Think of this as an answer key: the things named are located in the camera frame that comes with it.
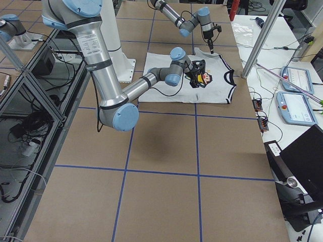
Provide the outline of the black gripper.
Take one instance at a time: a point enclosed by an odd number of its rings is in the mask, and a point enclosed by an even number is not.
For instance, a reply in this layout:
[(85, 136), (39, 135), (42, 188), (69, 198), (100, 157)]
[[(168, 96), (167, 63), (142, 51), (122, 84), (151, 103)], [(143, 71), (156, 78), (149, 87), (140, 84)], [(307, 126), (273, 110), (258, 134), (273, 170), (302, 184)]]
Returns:
[(194, 60), (191, 62), (193, 67), (186, 74), (186, 78), (190, 80), (191, 86), (205, 86), (203, 75), (205, 74), (205, 60)]
[(222, 31), (221, 25), (218, 25), (214, 22), (210, 22), (201, 26), (203, 38), (207, 40), (207, 45), (209, 47), (211, 54), (214, 53), (213, 40), (212, 40), (212, 38), (214, 37), (214, 34), (213, 34), (214, 30), (217, 30), (220, 33)]

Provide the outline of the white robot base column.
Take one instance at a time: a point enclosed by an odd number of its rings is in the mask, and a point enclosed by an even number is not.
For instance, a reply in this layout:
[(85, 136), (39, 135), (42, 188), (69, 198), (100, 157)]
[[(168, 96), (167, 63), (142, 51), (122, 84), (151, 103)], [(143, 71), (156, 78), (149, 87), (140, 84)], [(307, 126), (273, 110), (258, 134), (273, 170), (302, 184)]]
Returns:
[(122, 51), (112, 0), (102, 1), (100, 15), (102, 18), (101, 32), (118, 80), (121, 83), (131, 83), (136, 59), (127, 58)]

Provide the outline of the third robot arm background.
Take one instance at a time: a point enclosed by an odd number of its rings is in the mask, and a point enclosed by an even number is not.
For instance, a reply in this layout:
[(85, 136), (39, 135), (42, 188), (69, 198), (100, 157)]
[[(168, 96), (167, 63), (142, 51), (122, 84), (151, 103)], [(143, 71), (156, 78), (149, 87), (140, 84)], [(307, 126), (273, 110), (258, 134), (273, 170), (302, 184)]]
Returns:
[(6, 14), (1, 16), (1, 38), (8, 42), (14, 36), (20, 36), (26, 33), (25, 27), (15, 14)]

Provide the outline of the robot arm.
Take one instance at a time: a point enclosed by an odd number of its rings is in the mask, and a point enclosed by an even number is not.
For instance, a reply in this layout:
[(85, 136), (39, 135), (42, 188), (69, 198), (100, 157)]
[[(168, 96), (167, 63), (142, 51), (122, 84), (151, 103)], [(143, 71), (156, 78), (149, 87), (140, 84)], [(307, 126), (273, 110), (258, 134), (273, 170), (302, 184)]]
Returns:
[(134, 83), (122, 89), (113, 61), (105, 44), (101, 25), (103, 1), (42, 1), (43, 23), (49, 27), (72, 32), (85, 58), (101, 96), (98, 119), (117, 131), (133, 129), (139, 119), (132, 101), (159, 81), (177, 86), (184, 75), (194, 77), (198, 67), (186, 52), (175, 47), (170, 52), (167, 68), (152, 68)]
[(222, 27), (211, 21), (208, 7), (203, 7), (195, 13), (183, 11), (188, 12), (191, 16), (189, 20), (185, 20), (182, 14), (179, 15), (166, 1), (147, 1), (147, 4), (150, 8), (164, 14), (179, 29), (180, 34), (184, 37), (189, 36), (200, 25), (202, 39), (208, 45), (210, 53), (214, 53), (213, 43), (221, 33)]

